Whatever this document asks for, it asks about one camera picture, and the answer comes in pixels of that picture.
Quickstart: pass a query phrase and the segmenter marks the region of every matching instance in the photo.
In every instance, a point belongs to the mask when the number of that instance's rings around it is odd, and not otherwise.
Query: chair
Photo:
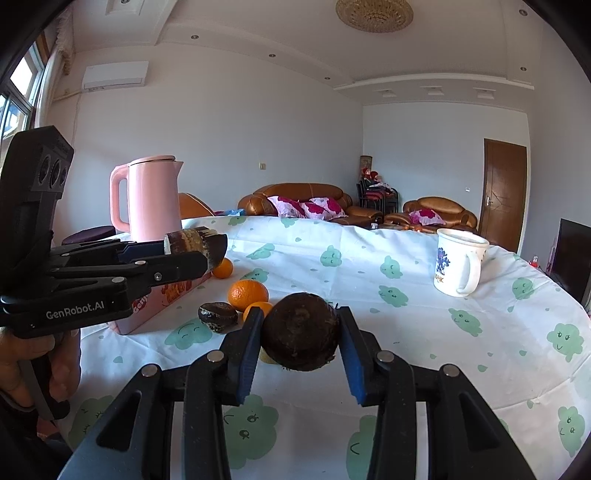
[[[180,206],[182,220],[215,215],[210,207],[190,193],[179,193],[178,205]],[[67,236],[61,241],[61,244],[71,245],[95,242],[113,236],[115,233],[115,227],[112,225],[95,226]]]
[[[382,223],[384,221],[384,214],[381,210],[353,205],[353,200],[347,193],[335,185],[326,183],[277,183],[267,185],[253,194],[245,196],[238,203],[238,208],[244,208],[247,215],[277,216],[277,210],[267,198],[276,195],[296,202],[307,202],[314,197],[332,198],[337,201],[347,216],[334,218],[329,222],[341,225],[370,228],[372,223]]]
[[[396,190],[393,193],[388,193],[384,188],[369,188],[369,185],[365,179],[362,179],[357,184],[357,194],[359,196],[359,204],[365,202],[365,206],[368,202],[374,202],[376,209],[386,215],[387,213],[398,211],[398,192]]]
[[[384,195],[379,192],[369,192],[368,194],[363,180],[357,184],[357,195],[360,207],[368,208],[368,204],[371,203],[376,210],[384,213]]]
[[[389,225],[412,225],[409,213],[421,209],[434,210],[445,222],[445,225],[421,226],[423,232],[435,233],[438,228],[453,228],[478,233],[478,219],[469,210],[453,200],[444,197],[423,197],[406,202],[402,207],[404,213],[389,213],[384,217],[384,223]]]

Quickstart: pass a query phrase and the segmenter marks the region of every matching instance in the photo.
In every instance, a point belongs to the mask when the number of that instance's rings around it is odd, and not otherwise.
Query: wooden door
[[[493,245],[517,252],[527,189],[527,149],[484,140],[484,193],[479,232]]]

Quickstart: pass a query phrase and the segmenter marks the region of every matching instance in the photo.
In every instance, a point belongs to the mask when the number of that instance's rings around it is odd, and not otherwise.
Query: brown seed
[[[212,332],[220,333],[238,323],[238,312],[224,301],[204,303],[199,307],[199,319]]]

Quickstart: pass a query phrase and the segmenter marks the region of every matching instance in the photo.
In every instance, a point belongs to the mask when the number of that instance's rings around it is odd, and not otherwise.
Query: blue gripper pad
[[[242,327],[243,329],[245,327],[250,328],[250,332],[238,370],[236,399],[240,405],[244,403],[244,399],[251,392],[252,379],[255,376],[256,363],[258,362],[258,355],[261,350],[261,326],[263,319],[262,310],[252,308]]]
[[[339,342],[340,356],[343,359],[343,366],[345,367],[345,374],[347,375],[351,395],[357,399],[359,405],[362,405],[367,396],[365,390],[365,372],[357,349],[355,348],[351,332],[343,317]]]
[[[156,257],[164,255],[164,242],[141,242],[138,244],[128,244],[121,253],[118,260],[123,263],[131,263],[142,257]]]

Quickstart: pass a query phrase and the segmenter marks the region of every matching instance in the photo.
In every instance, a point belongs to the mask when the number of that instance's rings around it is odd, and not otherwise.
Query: ceiling light
[[[338,0],[336,14],[346,25],[371,33],[402,30],[414,16],[406,0]]]
[[[478,87],[474,87],[474,90],[477,92],[476,96],[478,98],[482,98],[484,100],[494,100],[495,99],[496,90],[492,90],[492,89],[488,89],[488,88],[478,88]]]
[[[382,98],[396,98],[396,94],[392,89],[386,90],[374,90],[375,93],[379,93]]]
[[[441,86],[426,86],[426,87],[421,87],[422,89],[424,89],[427,92],[427,95],[429,96],[444,96],[445,93],[443,93],[443,87]]]

